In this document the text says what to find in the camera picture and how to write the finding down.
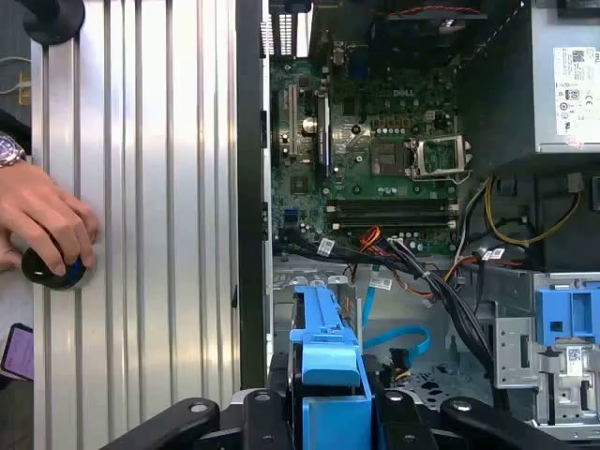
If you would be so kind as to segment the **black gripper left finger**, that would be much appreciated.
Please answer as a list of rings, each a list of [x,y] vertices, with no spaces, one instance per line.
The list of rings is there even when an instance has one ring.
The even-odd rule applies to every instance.
[[[106,449],[293,449],[293,383],[300,356],[277,353],[265,388],[237,392],[221,408],[190,397],[109,442]]]

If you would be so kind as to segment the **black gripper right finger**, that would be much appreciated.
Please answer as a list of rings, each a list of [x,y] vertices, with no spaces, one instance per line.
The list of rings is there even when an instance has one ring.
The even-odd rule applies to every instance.
[[[373,355],[364,355],[373,392],[377,449],[568,449],[570,444],[471,397],[451,397],[436,412],[411,391],[385,388],[388,376]]]

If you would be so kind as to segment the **person's left hand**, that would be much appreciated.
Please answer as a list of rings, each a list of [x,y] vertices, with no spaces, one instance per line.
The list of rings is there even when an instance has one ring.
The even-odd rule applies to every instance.
[[[81,259],[95,262],[99,221],[88,205],[57,186],[38,166],[25,161],[1,169],[1,269],[17,269],[21,238],[57,276]]]

